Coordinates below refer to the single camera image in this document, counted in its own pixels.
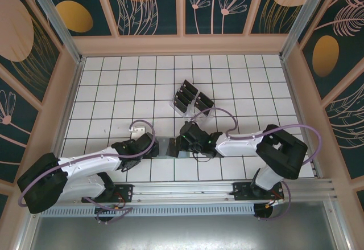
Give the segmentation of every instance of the grid floor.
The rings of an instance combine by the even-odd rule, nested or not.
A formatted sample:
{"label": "grid floor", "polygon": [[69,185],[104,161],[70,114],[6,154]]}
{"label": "grid floor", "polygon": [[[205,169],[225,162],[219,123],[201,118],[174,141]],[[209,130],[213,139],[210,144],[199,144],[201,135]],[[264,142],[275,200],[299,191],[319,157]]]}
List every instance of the grid floor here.
{"label": "grid floor", "polygon": [[[87,58],[64,140],[63,157],[99,151],[130,138],[134,119],[151,122],[157,136],[179,134],[184,120],[169,105],[185,80],[238,120],[236,133],[268,124],[296,124],[297,117],[278,55],[185,55]],[[233,121],[217,112],[201,126],[226,131]],[[299,128],[288,129],[301,140]],[[259,157],[143,159],[115,182],[251,179],[265,163]],[[314,177],[312,166],[300,178]]]}

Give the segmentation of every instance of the enclosure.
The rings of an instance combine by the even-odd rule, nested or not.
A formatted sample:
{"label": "enclosure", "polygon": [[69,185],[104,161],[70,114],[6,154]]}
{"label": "enclosure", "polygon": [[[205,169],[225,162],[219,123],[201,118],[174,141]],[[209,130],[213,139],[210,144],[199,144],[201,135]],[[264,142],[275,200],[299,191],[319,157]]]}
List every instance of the enclosure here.
{"label": "enclosure", "polygon": [[[363,6],[0,0],[2,249],[364,249]],[[297,123],[320,133],[316,158],[285,180],[273,210],[284,217],[258,221],[257,202],[231,194],[266,165],[256,154],[159,156],[107,172],[133,188],[133,212],[111,227],[80,199],[39,214],[18,206],[17,180],[45,153],[98,152],[131,139],[138,119],[163,141],[179,136],[186,119],[171,101],[184,80],[236,118],[232,133]],[[216,111],[201,128],[233,125]],[[287,132],[307,144],[305,159],[319,146],[309,130]]]}

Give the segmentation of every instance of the black mounting plate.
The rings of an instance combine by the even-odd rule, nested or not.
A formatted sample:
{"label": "black mounting plate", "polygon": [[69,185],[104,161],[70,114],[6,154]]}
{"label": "black mounting plate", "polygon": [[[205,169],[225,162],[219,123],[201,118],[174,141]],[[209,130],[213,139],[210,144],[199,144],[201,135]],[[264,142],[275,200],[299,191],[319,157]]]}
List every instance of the black mounting plate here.
{"label": "black mounting plate", "polygon": [[[230,194],[234,196],[235,200],[273,200],[276,196],[270,192],[266,191],[266,194],[262,195],[260,198],[253,194],[250,187],[251,182],[233,183],[233,192]],[[282,190],[282,184],[277,183],[272,188],[282,199],[284,199],[284,194]]]}
{"label": "black mounting plate", "polygon": [[[114,194],[105,203],[119,203],[119,193],[126,203],[130,203],[133,198],[133,185],[115,185]],[[81,200],[83,203],[88,203],[84,198]]]}

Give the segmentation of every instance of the flower illustration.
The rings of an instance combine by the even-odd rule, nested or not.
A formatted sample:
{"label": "flower illustration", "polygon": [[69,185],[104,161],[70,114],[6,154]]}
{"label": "flower illustration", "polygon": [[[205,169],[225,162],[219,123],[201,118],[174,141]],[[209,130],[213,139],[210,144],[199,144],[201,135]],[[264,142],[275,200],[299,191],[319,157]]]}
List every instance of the flower illustration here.
{"label": "flower illustration", "polygon": [[[14,112],[14,108],[15,108],[15,102],[16,102],[16,95],[12,92],[9,92],[9,95],[6,96],[5,91],[2,89],[0,91],[0,124],[2,125],[11,125],[19,130],[21,130],[22,132],[25,132],[27,134],[30,134],[30,132],[26,131],[25,129],[22,129],[16,125],[14,125],[11,122],[11,116],[13,115]],[[14,139],[11,139],[9,137],[6,137],[2,134],[0,134],[0,138],[9,141],[13,144],[16,144],[18,146],[22,146],[22,147],[26,147],[27,145],[20,143]]]}
{"label": "flower illustration", "polygon": [[16,95],[9,92],[9,98],[6,97],[5,91],[0,91],[0,124],[8,125],[11,123],[16,102]]}
{"label": "flower illustration", "polygon": [[218,0],[222,14],[221,33],[224,33],[224,20],[226,15],[245,12],[247,9],[245,0]]}
{"label": "flower illustration", "polygon": [[208,0],[189,0],[189,1],[192,5],[193,12],[195,14],[195,24],[196,24],[197,34],[200,34],[200,31],[198,30],[198,25],[197,25],[196,9],[208,7],[211,5],[211,2]]}

